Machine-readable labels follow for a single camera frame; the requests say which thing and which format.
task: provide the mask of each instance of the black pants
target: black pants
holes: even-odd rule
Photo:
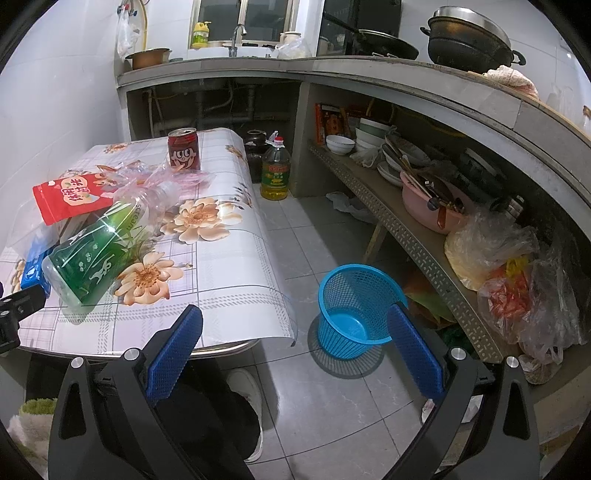
[[[215,360],[188,362],[156,412],[207,479],[254,480],[243,460],[256,448],[259,421],[246,399],[230,390]]]

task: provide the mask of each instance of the pan handle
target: pan handle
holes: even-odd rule
[[[523,56],[522,53],[518,52],[517,50],[511,50],[511,53],[514,56],[517,55],[517,58],[519,59],[519,61],[513,60],[511,63],[516,63],[517,65],[525,65],[526,64],[525,57]]]

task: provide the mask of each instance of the blue package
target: blue package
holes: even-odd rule
[[[41,285],[43,290],[45,290],[45,296],[49,298],[49,294],[51,293],[51,285],[45,278],[43,274],[43,270],[41,269],[41,262],[43,259],[53,252],[54,247],[45,250],[39,256],[33,258],[32,260],[27,261],[25,264],[25,271],[22,273],[22,280],[21,280],[21,289],[24,290],[25,288],[32,287],[33,285]]]

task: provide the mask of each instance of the yellow bottle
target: yellow bottle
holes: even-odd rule
[[[272,148],[262,159],[261,196],[267,200],[287,197],[290,181],[291,157],[282,137],[275,137]]]
[[[207,47],[209,41],[209,25],[211,22],[197,22],[193,29],[191,48]]]

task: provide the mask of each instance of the soda can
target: soda can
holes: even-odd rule
[[[178,128],[168,134],[170,166],[181,170],[201,170],[196,128]]]

